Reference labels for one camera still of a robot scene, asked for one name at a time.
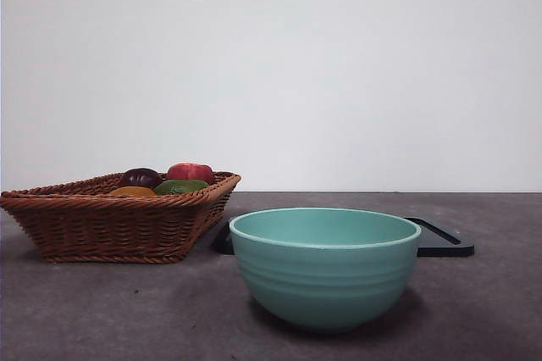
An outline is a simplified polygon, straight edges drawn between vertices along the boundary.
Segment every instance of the apple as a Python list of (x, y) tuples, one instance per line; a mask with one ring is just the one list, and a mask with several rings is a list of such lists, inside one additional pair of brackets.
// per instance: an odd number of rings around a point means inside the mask
[(162, 176), (156, 171), (147, 168), (130, 169), (120, 176), (119, 186), (139, 186), (153, 189), (162, 183)]
[(181, 163), (174, 164), (168, 170), (166, 179), (178, 180), (200, 180), (206, 181), (209, 185), (214, 183), (213, 170), (206, 164)]

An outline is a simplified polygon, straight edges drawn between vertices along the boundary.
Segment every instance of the bowl rim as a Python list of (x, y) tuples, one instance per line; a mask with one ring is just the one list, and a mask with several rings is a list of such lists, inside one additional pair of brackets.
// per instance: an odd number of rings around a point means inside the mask
[[(348, 244), (348, 245), (342, 244), (341, 245), (341, 244), (312, 244), (312, 243), (304, 243), (304, 242), (285, 242), (285, 241), (280, 241), (280, 240), (274, 240), (271, 238), (262, 238), (260, 236), (247, 234), (235, 227), (235, 223), (237, 223), (237, 221), (241, 219), (244, 219), (245, 217), (251, 217), (253, 215), (271, 213), (271, 212), (276, 212), (276, 211), (294, 211), (294, 210), (330, 210), (330, 211), (351, 211), (351, 212), (353, 211), (357, 213), (374, 214), (377, 216), (397, 219), (402, 223), (409, 224), (412, 228), (414, 228), (414, 233), (410, 236), (406, 236), (404, 238), (393, 240), (393, 241), (375, 242), (371, 244)], [(242, 238), (246, 238), (248, 240), (252, 240), (255, 242), (263, 242), (266, 244), (271, 244), (271, 245), (276, 245), (276, 246), (281, 246), (281, 247), (299, 247), (299, 248), (317, 248), (317, 249), (359, 249), (359, 248), (368, 248), (368, 247), (390, 247), (394, 245), (403, 244), (405, 242), (409, 242), (409, 241), (419, 238), (420, 235), (422, 234), (422, 228), (418, 224), (408, 219), (403, 219), (402, 217), (398, 217), (396, 215), (380, 213), (377, 211), (361, 210), (358, 208), (288, 207), (288, 208), (271, 208), (271, 209), (265, 209), (265, 210), (258, 210), (258, 211), (253, 211), (251, 213), (246, 213), (246, 214), (242, 214), (237, 217), (234, 217), (230, 221), (230, 232), (232, 234), (235, 234)]]

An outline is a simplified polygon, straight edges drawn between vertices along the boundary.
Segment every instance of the bowl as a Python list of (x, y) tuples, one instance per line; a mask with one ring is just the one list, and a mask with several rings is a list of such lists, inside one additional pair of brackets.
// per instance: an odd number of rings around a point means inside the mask
[(347, 208), (279, 208), (230, 221), (249, 291), (305, 330), (354, 329), (389, 309), (415, 264), (419, 225)]

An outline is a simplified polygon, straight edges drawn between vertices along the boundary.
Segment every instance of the basket rim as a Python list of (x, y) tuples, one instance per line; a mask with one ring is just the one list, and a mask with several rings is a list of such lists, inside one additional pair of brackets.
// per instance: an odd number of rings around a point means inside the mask
[(194, 192), (182, 193), (182, 194), (171, 194), (171, 195), (158, 195), (158, 196), (129, 196), (129, 195), (109, 195), (106, 193), (100, 194), (61, 194), (61, 193), (48, 193), (44, 194), (43, 192), (51, 187), (71, 187), (78, 186), (83, 183), (88, 182), (99, 182), (106, 181), (115, 176), (122, 175), (123, 172), (112, 173), (109, 175), (96, 176), (90, 179), (78, 180), (69, 183), (61, 183), (51, 186), (42, 186), (34, 187), (28, 190), (13, 190), (11, 192), (2, 192), (0, 196), (0, 207), (9, 205), (15, 200), (20, 201), (64, 201), (68, 202), (101, 202), (101, 203), (119, 203), (119, 204), (132, 204), (143, 203), (145, 205), (154, 205), (154, 203), (167, 204), (171, 203), (173, 205), (182, 204), (184, 206), (198, 205), (205, 202), (210, 202), (218, 198), (220, 195), (224, 194), (229, 189), (232, 189), (240, 180), (241, 177), (235, 173), (227, 171), (215, 171), (215, 175), (224, 175), (224, 179), (210, 185), (201, 190), (196, 190)]

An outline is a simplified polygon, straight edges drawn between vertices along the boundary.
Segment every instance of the table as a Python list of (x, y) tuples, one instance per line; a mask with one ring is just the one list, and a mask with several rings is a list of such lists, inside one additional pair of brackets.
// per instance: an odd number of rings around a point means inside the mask
[(418, 258), (386, 314), (321, 336), (251, 299), (235, 257), (211, 248), (224, 221), (177, 264), (49, 264), (3, 214), (0, 359), (542, 359), (542, 194), (235, 192), (224, 220), (314, 206), (433, 219), (476, 253)]

